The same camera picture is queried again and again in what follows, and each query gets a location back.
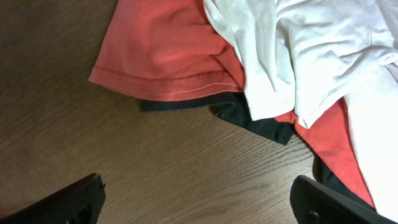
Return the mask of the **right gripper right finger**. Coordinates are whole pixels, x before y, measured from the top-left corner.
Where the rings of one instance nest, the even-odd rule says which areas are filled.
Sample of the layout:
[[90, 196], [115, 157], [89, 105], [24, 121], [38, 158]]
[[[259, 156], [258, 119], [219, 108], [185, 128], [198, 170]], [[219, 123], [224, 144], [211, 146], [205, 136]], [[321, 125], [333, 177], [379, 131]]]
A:
[[299, 224], [397, 224], [304, 175], [292, 184], [290, 205]]

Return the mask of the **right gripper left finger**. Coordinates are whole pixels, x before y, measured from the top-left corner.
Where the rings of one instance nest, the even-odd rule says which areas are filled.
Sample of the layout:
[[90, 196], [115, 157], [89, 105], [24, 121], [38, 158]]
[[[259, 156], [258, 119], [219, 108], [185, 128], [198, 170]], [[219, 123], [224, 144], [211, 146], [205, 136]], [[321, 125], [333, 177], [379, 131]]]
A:
[[96, 224], [105, 199], [101, 175], [92, 173], [1, 219], [1, 224]]

